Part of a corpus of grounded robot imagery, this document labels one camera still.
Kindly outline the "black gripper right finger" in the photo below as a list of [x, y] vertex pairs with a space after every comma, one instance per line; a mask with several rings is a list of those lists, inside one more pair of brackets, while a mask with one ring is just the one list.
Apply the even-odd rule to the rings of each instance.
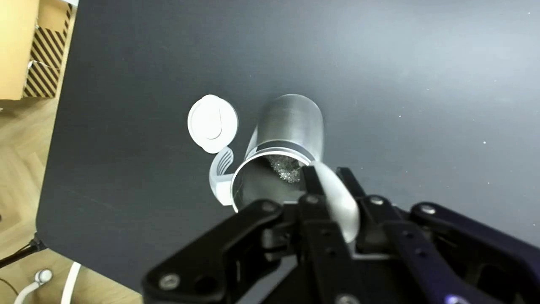
[[351, 168], [338, 177], [356, 199], [356, 248], [402, 261], [426, 304], [540, 304], [540, 248], [439, 202], [409, 211], [368, 194]]

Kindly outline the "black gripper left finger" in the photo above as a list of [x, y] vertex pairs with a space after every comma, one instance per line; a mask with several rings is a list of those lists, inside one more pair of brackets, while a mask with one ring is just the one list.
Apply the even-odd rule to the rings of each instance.
[[356, 298], [353, 256], [329, 216], [316, 170], [294, 204], [257, 199], [189, 241], [142, 278], [144, 304], [237, 304], [286, 256], [297, 265], [262, 304], [338, 304]]

